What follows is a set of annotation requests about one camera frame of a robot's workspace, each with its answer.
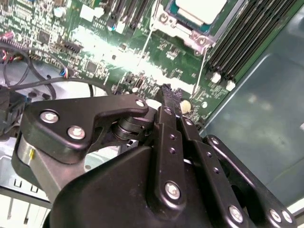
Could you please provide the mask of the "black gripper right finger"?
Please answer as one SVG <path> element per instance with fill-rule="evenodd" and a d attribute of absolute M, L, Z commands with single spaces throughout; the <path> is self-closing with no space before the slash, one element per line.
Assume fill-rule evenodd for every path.
<path fill-rule="evenodd" d="M 215 228 L 295 228 L 294 216 L 215 135 L 179 111 L 178 129 Z"/>

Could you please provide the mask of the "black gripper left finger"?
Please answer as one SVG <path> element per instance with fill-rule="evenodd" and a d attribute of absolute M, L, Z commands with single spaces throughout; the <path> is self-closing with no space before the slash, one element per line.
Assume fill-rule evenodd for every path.
<path fill-rule="evenodd" d="M 137 95 L 34 102 L 18 156 L 53 214 L 180 214 L 186 204 L 181 92 L 160 87 L 152 108 Z"/>

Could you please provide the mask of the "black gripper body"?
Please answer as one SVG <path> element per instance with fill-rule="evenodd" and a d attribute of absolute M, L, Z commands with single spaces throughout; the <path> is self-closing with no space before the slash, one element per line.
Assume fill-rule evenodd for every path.
<path fill-rule="evenodd" d="M 139 147 L 76 178 L 57 196 L 51 228 L 214 228 L 186 147 Z"/>

